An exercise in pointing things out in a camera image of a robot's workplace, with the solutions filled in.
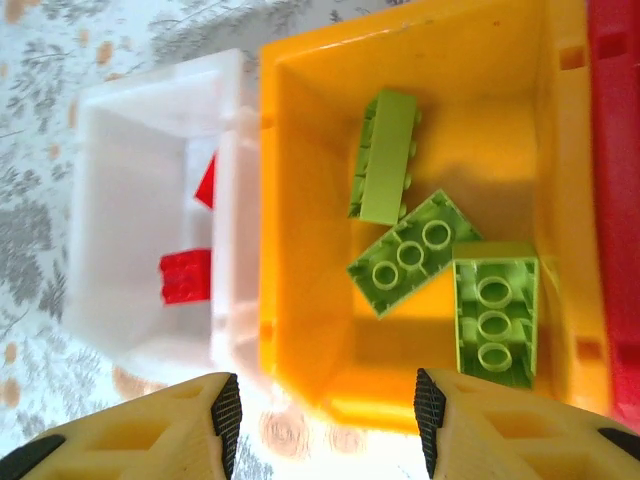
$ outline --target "black rubber pad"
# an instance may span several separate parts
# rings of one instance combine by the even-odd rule
[[[413,400],[413,410],[422,439],[422,453],[427,462],[427,472],[433,478],[438,460],[436,435],[438,428],[442,428],[444,422],[444,409],[447,398],[440,390],[429,374],[423,369],[418,370],[416,381],[416,396]]]
[[[222,387],[222,391],[211,406],[213,428],[218,437],[222,438],[222,466],[228,480],[233,474],[236,459],[240,422],[242,421],[242,404],[240,403],[240,389],[237,375],[231,375]]]
[[[20,480],[65,442],[62,435],[49,435],[16,448],[0,460],[0,480]]]
[[[640,462],[640,437],[617,428],[601,428],[598,433]]]

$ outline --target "lego duplo brick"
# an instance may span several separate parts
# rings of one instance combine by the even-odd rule
[[[527,243],[453,247],[458,371],[532,388],[538,342],[539,262]]]
[[[438,190],[371,245],[347,272],[382,317],[451,263],[455,242],[481,239]]]
[[[395,225],[406,214],[402,194],[411,184],[407,163],[415,155],[411,138],[420,119],[416,97],[392,90],[382,90],[367,106],[349,217]]]

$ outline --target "red plastic bin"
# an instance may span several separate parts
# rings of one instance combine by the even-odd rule
[[[640,431],[640,1],[591,0],[594,177],[613,414]]]

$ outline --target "red lego piece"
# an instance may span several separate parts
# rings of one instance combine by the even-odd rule
[[[165,255],[160,260],[165,305],[211,299],[211,249]]]
[[[213,189],[214,182],[216,177],[216,157],[218,156],[218,152],[213,154],[211,157],[211,163],[207,167],[207,171],[202,177],[202,181],[200,182],[200,186],[196,191],[195,197],[204,203],[207,207],[213,208]]]
[[[591,0],[594,180],[613,414],[640,431],[640,2]]]

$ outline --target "floral tablecloth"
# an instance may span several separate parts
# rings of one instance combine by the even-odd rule
[[[4,0],[0,21],[0,456],[46,428],[163,385],[59,327],[87,86],[261,44],[403,0]],[[295,405],[245,405],[235,478],[428,478],[416,437],[325,424]]]

